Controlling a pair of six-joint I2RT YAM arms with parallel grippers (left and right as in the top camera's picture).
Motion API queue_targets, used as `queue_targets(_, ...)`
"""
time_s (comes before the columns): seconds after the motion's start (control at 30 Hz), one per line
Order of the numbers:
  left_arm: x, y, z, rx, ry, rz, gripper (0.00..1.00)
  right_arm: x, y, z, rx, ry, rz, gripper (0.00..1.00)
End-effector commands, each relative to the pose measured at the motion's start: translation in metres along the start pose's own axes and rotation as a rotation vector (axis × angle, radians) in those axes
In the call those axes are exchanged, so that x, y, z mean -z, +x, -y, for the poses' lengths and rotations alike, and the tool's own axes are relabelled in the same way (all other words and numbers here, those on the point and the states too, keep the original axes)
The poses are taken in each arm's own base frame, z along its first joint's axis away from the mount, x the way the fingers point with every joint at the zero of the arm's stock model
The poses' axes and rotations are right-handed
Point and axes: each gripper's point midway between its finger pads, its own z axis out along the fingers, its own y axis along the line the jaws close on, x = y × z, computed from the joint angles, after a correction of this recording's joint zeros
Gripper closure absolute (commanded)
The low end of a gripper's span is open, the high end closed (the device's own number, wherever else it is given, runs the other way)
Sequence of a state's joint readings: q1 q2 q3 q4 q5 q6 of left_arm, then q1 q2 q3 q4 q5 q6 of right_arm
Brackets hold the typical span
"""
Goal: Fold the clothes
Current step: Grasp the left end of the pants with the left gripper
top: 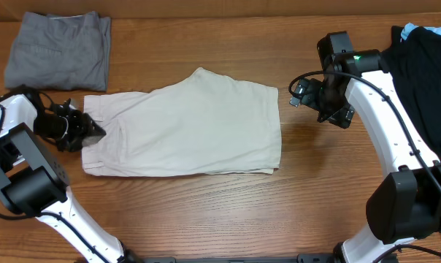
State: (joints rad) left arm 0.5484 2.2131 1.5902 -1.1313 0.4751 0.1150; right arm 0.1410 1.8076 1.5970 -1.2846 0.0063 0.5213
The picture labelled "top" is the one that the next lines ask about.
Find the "beige khaki shorts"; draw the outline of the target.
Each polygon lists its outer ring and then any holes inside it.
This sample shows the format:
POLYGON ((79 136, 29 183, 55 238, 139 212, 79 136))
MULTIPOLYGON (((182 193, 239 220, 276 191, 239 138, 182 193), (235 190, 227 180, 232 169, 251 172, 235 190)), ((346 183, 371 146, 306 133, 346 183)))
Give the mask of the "beige khaki shorts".
POLYGON ((149 93, 89 95, 84 109, 105 135, 82 150, 95 176, 265 173, 280 166, 274 87, 198 68, 149 93))

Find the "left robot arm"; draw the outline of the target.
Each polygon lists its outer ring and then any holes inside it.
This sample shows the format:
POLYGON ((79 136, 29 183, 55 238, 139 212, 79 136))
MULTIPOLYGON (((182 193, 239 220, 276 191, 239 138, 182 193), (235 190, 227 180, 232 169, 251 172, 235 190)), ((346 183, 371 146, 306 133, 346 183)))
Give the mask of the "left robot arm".
POLYGON ((56 230, 87 262, 139 262, 118 238, 103 230, 72 193, 65 169, 47 149, 76 152, 105 131, 72 101, 45 106, 45 93, 25 85, 0 96, 0 201, 11 213, 36 218, 56 230))

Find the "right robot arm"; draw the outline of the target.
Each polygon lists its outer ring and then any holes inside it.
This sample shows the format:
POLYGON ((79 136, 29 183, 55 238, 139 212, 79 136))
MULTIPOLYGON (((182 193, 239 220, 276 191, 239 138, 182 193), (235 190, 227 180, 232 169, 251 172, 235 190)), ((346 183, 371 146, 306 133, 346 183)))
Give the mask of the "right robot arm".
POLYGON ((416 241, 441 232, 441 162, 426 145, 396 94, 378 50, 357 52, 344 31, 317 44, 317 72, 289 85, 291 104, 318 113, 319 122, 346 129, 358 115, 377 151, 383 181, 366 204, 366 225, 324 254, 299 254, 299 262, 396 262, 416 241))

